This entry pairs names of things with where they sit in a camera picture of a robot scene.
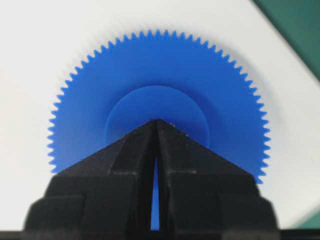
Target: white background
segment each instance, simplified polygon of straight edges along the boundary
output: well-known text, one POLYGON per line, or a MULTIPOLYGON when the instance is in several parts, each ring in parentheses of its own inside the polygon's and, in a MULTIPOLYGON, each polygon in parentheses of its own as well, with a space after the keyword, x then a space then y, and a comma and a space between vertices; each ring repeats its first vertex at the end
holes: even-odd
POLYGON ((101 44, 148 29, 202 37, 244 66, 270 120, 261 193, 282 228, 319 206, 320 84, 251 1, 7 0, 0 2, 0 230, 22 228, 52 176, 48 120, 69 73, 101 44))

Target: black plastic mount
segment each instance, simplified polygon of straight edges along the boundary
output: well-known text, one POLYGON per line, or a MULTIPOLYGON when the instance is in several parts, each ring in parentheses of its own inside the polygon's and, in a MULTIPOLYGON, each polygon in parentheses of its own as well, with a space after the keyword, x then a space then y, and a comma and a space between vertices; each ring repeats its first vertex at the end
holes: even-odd
POLYGON ((278 240, 252 175, 152 120, 55 175, 22 240, 278 240), (151 231, 155 159, 160 230, 151 231))

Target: blue plastic gear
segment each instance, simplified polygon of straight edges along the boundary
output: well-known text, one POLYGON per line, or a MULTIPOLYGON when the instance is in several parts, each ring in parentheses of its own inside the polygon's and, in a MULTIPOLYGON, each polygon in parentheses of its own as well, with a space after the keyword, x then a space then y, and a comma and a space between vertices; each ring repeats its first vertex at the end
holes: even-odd
POLYGON ((223 51, 200 38, 157 31, 101 46, 82 61, 50 122, 54 173, 116 141, 151 119, 163 119, 251 173, 268 165, 269 129, 252 81, 223 51))

